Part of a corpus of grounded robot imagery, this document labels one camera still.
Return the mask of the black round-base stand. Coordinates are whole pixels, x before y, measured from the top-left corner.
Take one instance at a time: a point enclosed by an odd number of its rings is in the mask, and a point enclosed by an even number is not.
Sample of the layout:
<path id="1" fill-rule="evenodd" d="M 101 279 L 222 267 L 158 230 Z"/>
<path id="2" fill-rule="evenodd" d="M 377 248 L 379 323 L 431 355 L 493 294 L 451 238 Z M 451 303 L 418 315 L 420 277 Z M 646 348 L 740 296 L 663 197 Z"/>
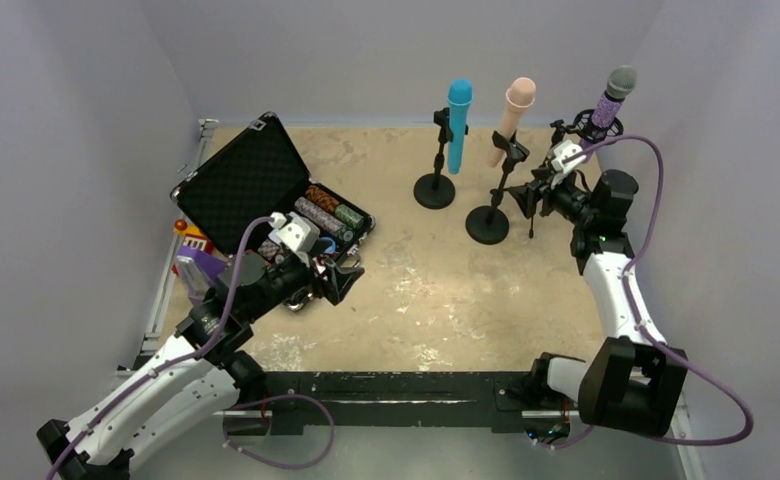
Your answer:
<path id="1" fill-rule="evenodd" d="M 516 166 L 529 156 L 529 150 L 516 140 L 516 134 L 505 137 L 498 131 L 493 131 L 491 140 L 497 151 L 505 154 L 501 163 L 502 175 L 498 186 L 491 190 L 490 204 L 471 210 L 465 220 L 468 235 L 484 245 L 495 245 L 506 239 L 510 222 L 500 209 L 506 193 L 506 182 Z"/>
<path id="2" fill-rule="evenodd" d="M 446 164 L 446 146 L 454 139 L 449 119 L 449 107 L 433 113 L 433 123 L 439 127 L 439 145 L 433 160 L 433 171 L 421 176 L 413 187 L 413 196 L 417 203 L 430 210 L 448 207 L 454 201 L 456 194 L 453 182 L 442 173 Z"/>

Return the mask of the black tripod shock-mount stand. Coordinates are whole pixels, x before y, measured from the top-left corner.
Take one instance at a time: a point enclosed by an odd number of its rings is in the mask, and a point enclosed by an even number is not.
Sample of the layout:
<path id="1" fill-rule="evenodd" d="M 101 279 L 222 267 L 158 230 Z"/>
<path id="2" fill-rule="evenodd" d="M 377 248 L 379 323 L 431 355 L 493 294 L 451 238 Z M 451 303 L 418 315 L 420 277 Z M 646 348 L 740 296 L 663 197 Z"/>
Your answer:
<path id="1" fill-rule="evenodd" d="M 609 138 L 624 134 L 617 109 L 595 107 L 579 112 L 571 123 L 557 120 L 550 149 L 543 162 L 532 170 L 532 179 L 506 189 L 529 220 L 529 234 L 534 234 L 534 218 L 553 211 L 565 213 L 576 221 L 589 209 L 591 192 L 581 166 L 589 159 L 589 149 Z"/>

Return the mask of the pink microphone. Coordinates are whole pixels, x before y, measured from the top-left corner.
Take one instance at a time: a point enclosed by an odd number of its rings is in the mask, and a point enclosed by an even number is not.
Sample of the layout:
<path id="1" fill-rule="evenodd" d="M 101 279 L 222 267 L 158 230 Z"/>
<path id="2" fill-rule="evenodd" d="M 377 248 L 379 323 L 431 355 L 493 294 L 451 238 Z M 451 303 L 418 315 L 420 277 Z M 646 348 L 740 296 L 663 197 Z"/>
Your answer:
<path id="1" fill-rule="evenodd" d="M 504 108 L 494 132 L 510 140 L 525 112 L 535 103 L 536 94 L 537 86 L 531 78 L 516 78 L 505 92 Z"/>

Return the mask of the blue microphone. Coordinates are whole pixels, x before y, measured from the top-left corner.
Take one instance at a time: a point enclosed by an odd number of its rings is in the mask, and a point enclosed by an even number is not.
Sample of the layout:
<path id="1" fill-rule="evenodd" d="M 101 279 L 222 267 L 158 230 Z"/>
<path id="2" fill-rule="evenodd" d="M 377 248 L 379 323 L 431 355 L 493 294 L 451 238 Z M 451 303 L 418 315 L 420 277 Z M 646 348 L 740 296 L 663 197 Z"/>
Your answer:
<path id="1" fill-rule="evenodd" d="M 449 141 L 447 164 L 448 172 L 452 175 L 458 174 L 461 169 L 468 111 L 473 99 L 473 87 L 468 79 L 458 78 L 450 84 L 447 104 L 448 126 L 452 132 L 452 139 Z"/>

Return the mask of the purple glitter microphone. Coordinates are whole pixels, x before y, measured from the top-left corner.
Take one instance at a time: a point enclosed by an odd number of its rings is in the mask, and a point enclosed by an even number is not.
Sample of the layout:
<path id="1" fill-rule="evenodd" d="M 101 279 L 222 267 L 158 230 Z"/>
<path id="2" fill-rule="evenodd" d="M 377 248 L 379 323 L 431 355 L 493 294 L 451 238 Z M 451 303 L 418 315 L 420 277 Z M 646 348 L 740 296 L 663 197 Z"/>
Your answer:
<path id="1" fill-rule="evenodd" d="M 617 114 L 636 84 L 637 70 L 632 66 L 620 66 L 609 75 L 603 95 L 581 130 L 579 145 L 582 148 L 623 133 L 624 127 Z"/>

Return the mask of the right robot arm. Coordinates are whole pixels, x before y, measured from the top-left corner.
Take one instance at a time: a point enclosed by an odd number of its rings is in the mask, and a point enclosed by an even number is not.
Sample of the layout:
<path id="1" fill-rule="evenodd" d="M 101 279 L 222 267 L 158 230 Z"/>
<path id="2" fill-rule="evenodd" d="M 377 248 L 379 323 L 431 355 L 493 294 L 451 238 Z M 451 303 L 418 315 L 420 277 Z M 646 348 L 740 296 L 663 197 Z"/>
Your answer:
<path id="1" fill-rule="evenodd" d="M 633 272 L 635 252 L 624 231 L 639 191 L 629 174 L 604 171 L 591 191 L 571 173 L 560 183 L 534 172 L 534 180 L 508 188 L 528 218 L 558 213 L 573 226 L 571 255 L 595 301 L 605 339 L 592 361 L 542 353 L 509 389 L 516 399 L 570 400 L 592 426 L 662 437 L 672 423 L 687 375 L 686 354 L 659 349 Z"/>

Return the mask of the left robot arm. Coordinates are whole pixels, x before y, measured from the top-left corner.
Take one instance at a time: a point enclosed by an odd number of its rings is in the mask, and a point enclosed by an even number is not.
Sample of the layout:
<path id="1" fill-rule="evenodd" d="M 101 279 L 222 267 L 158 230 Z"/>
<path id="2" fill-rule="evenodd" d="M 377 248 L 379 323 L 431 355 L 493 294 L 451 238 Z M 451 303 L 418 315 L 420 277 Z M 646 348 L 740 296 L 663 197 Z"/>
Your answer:
<path id="1" fill-rule="evenodd" d="M 130 378 L 79 416 L 38 429 L 48 478 L 127 479 L 145 454 L 196 421 L 267 398 L 265 372 L 242 349 L 254 322 L 299 292 L 337 305 L 363 273 L 294 254 L 277 265 L 254 253 L 234 261 Z"/>

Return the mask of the blue blind button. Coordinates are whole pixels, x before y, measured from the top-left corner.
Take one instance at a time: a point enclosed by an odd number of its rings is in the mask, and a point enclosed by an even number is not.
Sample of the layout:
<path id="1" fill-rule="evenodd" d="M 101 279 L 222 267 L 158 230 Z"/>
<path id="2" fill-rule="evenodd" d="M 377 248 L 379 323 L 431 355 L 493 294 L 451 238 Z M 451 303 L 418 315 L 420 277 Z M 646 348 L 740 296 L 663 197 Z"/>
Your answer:
<path id="1" fill-rule="evenodd" d="M 319 241 L 323 246 L 322 253 L 324 255 L 331 256 L 337 252 L 337 243 L 333 238 L 321 237 Z"/>

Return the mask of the green chip stack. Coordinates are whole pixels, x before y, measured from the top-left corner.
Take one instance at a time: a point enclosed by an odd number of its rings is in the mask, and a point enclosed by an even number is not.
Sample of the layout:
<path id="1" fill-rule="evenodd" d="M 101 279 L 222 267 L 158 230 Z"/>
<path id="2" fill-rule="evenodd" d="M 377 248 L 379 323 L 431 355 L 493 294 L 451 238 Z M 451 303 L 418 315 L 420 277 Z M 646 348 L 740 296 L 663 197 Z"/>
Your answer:
<path id="1" fill-rule="evenodd" d="M 359 230 L 365 223 L 365 217 L 351 207 L 339 204 L 335 207 L 334 216 L 352 230 Z"/>

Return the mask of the blue tan chip row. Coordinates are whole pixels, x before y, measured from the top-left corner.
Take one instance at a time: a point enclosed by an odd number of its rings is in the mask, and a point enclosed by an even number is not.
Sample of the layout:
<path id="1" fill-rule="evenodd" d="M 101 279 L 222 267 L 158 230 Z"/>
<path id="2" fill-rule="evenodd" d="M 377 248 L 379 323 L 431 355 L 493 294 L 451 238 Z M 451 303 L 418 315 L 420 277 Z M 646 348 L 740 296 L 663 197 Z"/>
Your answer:
<path id="1" fill-rule="evenodd" d="M 300 215 L 310 219 L 336 239 L 344 242 L 354 239 L 354 232 L 350 227 L 306 198 L 299 197 L 294 203 L 294 208 Z"/>

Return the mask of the orange black chip row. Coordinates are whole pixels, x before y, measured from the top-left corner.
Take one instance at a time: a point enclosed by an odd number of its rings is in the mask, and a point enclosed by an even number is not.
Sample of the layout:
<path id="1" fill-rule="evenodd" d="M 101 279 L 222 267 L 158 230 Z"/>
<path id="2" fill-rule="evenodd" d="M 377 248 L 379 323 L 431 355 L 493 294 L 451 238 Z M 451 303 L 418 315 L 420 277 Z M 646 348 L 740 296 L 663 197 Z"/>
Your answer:
<path id="1" fill-rule="evenodd" d="M 315 184 L 307 188 L 304 197 L 330 214 L 334 214 L 336 209 L 341 205 L 336 197 Z"/>

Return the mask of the black poker chip case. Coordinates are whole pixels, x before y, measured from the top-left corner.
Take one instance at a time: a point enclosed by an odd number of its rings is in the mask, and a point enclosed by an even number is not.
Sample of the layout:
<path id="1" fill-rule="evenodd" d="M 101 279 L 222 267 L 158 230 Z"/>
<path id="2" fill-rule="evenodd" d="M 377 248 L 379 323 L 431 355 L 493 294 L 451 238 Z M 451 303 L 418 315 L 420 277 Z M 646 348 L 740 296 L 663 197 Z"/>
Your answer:
<path id="1" fill-rule="evenodd" d="M 311 185 L 318 185 L 365 217 L 349 242 L 336 239 L 294 208 Z M 375 220 L 366 211 L 315 182 L 279 117 L 267 112 L 177 185 L 171 198 L 183 214 L 226 256 L 238 251 L 249 223 L 273 212 L 298 214 L 333 238 L 337 252 L 326 259 L 337 264 L 356 255 Z"/>

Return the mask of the purple toy box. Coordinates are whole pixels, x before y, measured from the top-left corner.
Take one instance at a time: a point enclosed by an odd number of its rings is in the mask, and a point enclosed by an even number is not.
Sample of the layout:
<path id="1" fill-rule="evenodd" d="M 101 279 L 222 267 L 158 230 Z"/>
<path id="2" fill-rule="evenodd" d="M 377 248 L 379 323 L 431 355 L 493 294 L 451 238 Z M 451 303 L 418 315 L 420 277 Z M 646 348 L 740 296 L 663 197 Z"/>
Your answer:
<path id="1" fill-rule="evenodd" d="M 211 240 L 187 220 L 176 220 L 173 231 L 179 237 L 179 246 L 172 272 L 183 282 L 189 301 L 200 304 L 227 263 L 214 255 Z"/>

